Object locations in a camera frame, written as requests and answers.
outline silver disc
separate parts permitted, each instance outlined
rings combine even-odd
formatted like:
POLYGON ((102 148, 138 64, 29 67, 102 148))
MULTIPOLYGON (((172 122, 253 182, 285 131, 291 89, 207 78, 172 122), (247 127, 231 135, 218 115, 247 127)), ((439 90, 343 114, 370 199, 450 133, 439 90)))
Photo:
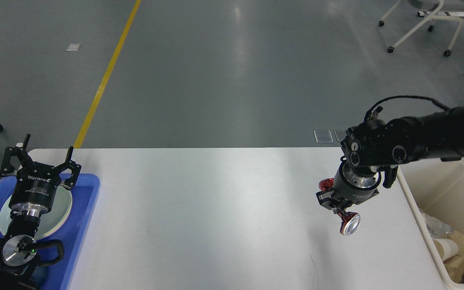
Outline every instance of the silver disc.
POLYGON ((18 235, 9 239, 1 251, 3 262, 11 267, 18 267, 28 263, 37 252, 19 251, 20 247, 35 242, 35 239, 28 235, 18 235))

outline yellow floor line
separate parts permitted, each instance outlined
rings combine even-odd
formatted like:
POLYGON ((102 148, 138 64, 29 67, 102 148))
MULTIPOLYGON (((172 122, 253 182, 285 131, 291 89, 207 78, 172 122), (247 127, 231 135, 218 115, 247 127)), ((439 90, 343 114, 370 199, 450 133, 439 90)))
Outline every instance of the yellow floor line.
POLYGON ((85 120, 83 121, 83 124, 81 125, 78 136, 76 137, 76 141, 74 142, 74 145, 73 145, 73 147, 75 148, 80 148, 81 144, 83 143, 83 139, 85 139, 85 134, 87 134, 87 130, 89 129, 89 126, 91 125, 92 117, 94 117, 94 113, 96 113, 96 109, 98 108, 99 101, 103 95, 103 92, 105 91, 105 87, 107 86, 108 79, 110 79, 112 70, 114 70, 114 66, 116 65, 116 61, 118 60, 119 53, 121 53, 121 48, 123 47, 123 44, 125 43, 126 36, 128 35, 128 31, 130 30, 130 26, 132 25, 132 22, 134 22, 135 14, 137 13, 137 9, 139 8, 140 4, 141 4, 141 0, 136 0, 134 4, 134 8, 132 9, 130 16, 128 17, 128 21, 126 22, 125 29, 123 29, 123 33, 121 33, 121 38, 119 39, 118 45, 116 46, 116 49, 114 50, 114 54, 112 55, 112 58, 110 59, 110 62, 107 66, 107 71, 105 72, 103 79, 101 79, 101 84, 99 84, 98 91, 96 92, 96 95, 94 96, 94 99, 92 100, 91 107, 89 108, 89 111, 87 112, 87 115, 85 116, 85 120))

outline gray floor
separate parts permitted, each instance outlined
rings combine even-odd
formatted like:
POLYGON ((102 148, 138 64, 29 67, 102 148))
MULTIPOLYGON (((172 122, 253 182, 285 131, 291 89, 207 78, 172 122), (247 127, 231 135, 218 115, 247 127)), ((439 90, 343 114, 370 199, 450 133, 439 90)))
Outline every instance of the gray floor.
MULTIPOLYGON (((133 5, 0 2, 0 160, 26 133, 30 149, 74 143, 133 5)), ((448 58, 441 21, 389 54, 420 21, 404 4, 377 26, 392 5, 144 0, 83 147, 313 147, 383 97, 464 105, 464 28, 448 58)), ((435 110, 393 101, 381 118, 435 110)))

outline cylindrical joint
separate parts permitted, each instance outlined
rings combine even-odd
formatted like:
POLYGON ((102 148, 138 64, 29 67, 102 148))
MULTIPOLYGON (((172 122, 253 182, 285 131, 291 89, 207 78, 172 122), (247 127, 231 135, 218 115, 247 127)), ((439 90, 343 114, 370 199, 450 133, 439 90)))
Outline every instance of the cylindrical joint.
POLYGON ((32 203, 24 203, 24 204, 16 204, 12 207, 15 211, 17 210, 18 215, 25 215, 25 216, 33 216, 33 217, 40 217, 41 211, 44 210, 44 207, 39 204, 32 204, 32 203))
POLYGON ((13 237, 16 235, 28 235, 30 237, 35 237, 39 224, 39 217, 31 215, 16 215, 10 222, 5 236, 13 237))
POLYGON ((334 177, 334 191, 354 203, 368 200, 381 183, 381 173, 370 177, 357 175, 346 162, 342 162, 334 177))
POLYGON ((38 205, 40 214, 51 211, 57 188, 50 184, 47 179, 38 180, 33 178, 35 177, 28 176, 28 179, 18 180, 9 204, 13 211, 24 210, 26 204, 38 205))

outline blue tray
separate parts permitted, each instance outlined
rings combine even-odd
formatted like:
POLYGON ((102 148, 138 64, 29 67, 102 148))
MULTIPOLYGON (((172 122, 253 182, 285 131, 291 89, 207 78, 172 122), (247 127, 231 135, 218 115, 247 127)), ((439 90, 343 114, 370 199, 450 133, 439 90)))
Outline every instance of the blue tray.
MULTIPOLYGON (((62 180, 69 174, 61 174, 62 180)), ((15 176, 0 180, 0 210, 13 193, 15 176)), ((64 243, 64 258, 49 267, 48 277, 41 288, 43 290, 66 290, 69 286, 76 259, 80 252, 83 237, 87 231, 92 211, 96 204, 99 189, 99 178, 94 174, 80 174, 76 186, 72 188, 72 208, 64 225, 55 233, 43 239, 59 239, 64 243)), ((39 249, 42 260, 54 259, 57 256, 55 248, 39 249)))

